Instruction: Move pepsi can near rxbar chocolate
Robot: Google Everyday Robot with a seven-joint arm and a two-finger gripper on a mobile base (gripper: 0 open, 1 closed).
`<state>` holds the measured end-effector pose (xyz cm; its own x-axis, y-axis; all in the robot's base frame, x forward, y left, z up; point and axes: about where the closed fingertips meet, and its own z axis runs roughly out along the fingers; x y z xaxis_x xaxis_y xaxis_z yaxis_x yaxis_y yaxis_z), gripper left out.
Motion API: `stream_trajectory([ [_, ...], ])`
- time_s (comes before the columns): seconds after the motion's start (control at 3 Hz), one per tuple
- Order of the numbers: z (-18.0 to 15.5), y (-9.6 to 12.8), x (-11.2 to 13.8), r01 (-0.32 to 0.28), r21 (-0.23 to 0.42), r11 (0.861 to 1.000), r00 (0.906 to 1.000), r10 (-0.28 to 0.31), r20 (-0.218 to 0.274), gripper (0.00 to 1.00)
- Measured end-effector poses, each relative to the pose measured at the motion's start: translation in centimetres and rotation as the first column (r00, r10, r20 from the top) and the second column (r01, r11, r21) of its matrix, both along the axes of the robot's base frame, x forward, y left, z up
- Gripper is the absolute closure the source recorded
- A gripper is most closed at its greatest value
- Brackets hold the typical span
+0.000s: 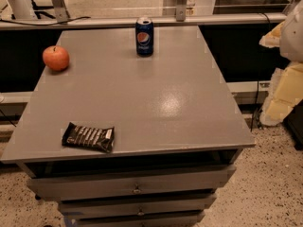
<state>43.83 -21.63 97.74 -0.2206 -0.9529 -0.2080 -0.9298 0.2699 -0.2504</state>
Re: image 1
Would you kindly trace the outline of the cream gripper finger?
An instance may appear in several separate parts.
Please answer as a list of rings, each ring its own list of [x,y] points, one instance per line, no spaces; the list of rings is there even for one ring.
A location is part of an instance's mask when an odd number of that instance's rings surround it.
[[[303,63],[290,62],[285,69],[277,68],[261,108],[261,124],[275,126],[281,123],[302,99]]]
[[[277,26],[275,26],[271,31],[269,31],[266,35],[262,36],[259,44],[268,47],[279,47],[280,44],[280,37],[281,37],[281,29],[284,23],[281,22]]]

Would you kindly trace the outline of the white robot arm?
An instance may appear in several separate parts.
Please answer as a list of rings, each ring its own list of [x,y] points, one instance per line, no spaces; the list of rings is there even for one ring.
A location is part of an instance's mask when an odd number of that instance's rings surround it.
[[[264,35],[259,44],[279,48],[290,61],[285,69],[276,68],[268,96],[261,107],[260,122],[265,126],[281,123],[303,99],[303,10],[297,5],[285,21]]]

